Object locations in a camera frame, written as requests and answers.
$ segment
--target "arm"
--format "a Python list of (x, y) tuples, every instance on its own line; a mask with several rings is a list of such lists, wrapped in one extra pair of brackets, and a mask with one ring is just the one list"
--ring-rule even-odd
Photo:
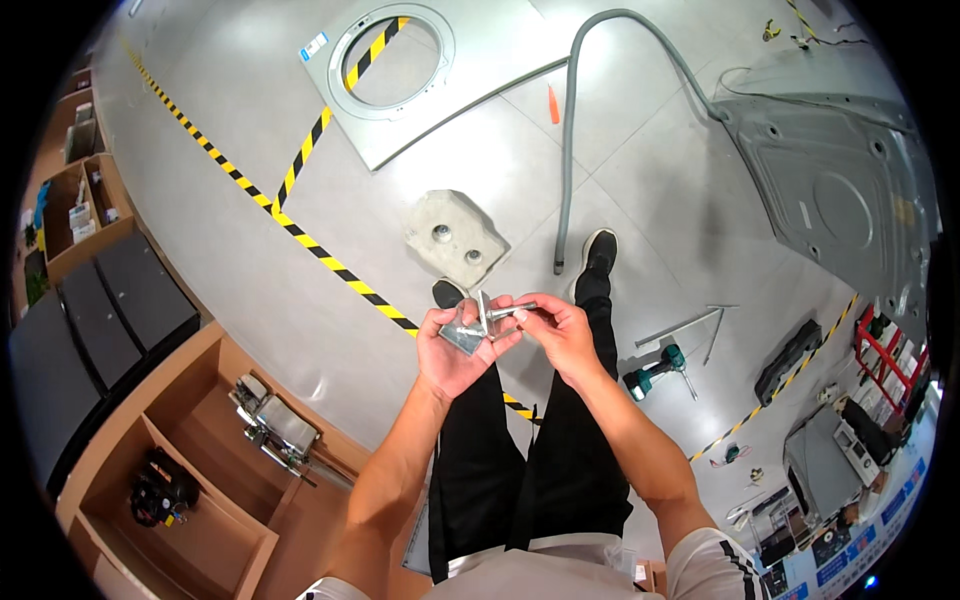
[(537, 339), (550, 363), (589, 408), (636, 494), (657, 517), (663, 555), (690, 532), (716, 525), (697, 493), (686, 457), (604, 370), (593, 349), (587, 315), (546, 294), (528, 294), (539, 310), (517, 311), (519, 327)]
[[(464, 322), (476, 319), (476, 305), (465, 309)], [(501, 296), (493, 306), (510, 306)], [(453, 398), (493, 361), (515, 345), (519, 332), (492, 344), (484, 340), (466, 356), (439, 337), (455, 309), (427, 311), (417, 334), (420, 374), (383, 444), (360, 471), (347, 505), (347, 524), (326, 576), (346, 581), (370, 598), (387, 596), (390, 547), (415, 508), (437, 435)], [(511, 321), (506, 326), (513, 326)]]

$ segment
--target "white shirt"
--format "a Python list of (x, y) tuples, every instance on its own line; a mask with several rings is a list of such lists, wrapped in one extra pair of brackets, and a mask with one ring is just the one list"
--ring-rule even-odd
[[(577, 551), (583, 553), (583, 550), (581, 547)], [(658, 593), (637, 596), (631, 577), (604, 564), (606, 559), (592, 562), (558, 553), (563, 552), (556, 546), (531, 548), (529, 552), (501, 549), (477, 564), (462, 565), (455, 577), (434, 586), (423, 597), (429, 600), (663, 598)], [(750, 555), (730, 537), (710, 527), (691, 532), (677, 544), (666, 562), (666, 579), (667, 597), (671, 600), (770, 598)], [(299, 600), (308, 598), (369, 600), (359, 589), (334, 577), (322, 578)]]

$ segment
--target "right hand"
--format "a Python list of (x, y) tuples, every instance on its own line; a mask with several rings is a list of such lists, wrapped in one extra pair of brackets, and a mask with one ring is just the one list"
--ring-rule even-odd
[(549, 294), (527, 294), (516, 299), (517, 304), (526, 302), (536, 302), (537, 309), (517, 310), (516, 328), (540, 342), (567, 385), (577, 388), (594, 374), (608, 376), (593, 348), (593, 334), (582, 308)]

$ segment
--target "black pants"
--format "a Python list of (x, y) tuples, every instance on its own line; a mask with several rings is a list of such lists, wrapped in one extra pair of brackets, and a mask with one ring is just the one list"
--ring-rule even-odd
[[(616, 344), (607, 297), (587, 300), (593, 343), (616, 379)], [(586, 404), (554, 372), (537, 442), (524, 462), (507, 431), (503, 390), (491, 366), (450, 406), (430, 480), (430, 568), (499, 545), (569, 533), (623, 536), (633, 506), (629, 484)]]

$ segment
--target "hand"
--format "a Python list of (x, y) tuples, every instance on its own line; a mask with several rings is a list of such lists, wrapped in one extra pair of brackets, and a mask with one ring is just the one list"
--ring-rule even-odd
[[(478, 315), (476, 300), (465, 299), (460, 304), (464, 308), (464, 325), (476, 321)], [(493, 308), (504, 308), (513, 304), (514, 299), (510, 296), (500, 296), (491, 302)], [(467, 356), (440, 337), (440, 328), (453, 321), (456, 316), (456, 308), (446, 310), (432, 308), (426, 312), (426, 317), (417, 333), (420, 376), (430, 383), (435, 391), (441, 392), (442, 398), (447, 402), (462, 394), (480, 378), (493, 361), (523, 338), (523, 334), (519, 331), (514, 331), (496, 342), (484, 338), (473, 355)], [(498, 324), (502, 330), (510, 329), (516, 326), (516, 319), (504, 317)]]
[(527, 294), (517, 304), (536, 302), (537, 310), (517, 310), (517, 328), (534, 337), (546, 350), (550, 364), (570, 387), (587, 377), (606, 374), (593, 348), (593, 334), (582, 308), (547, 294)]

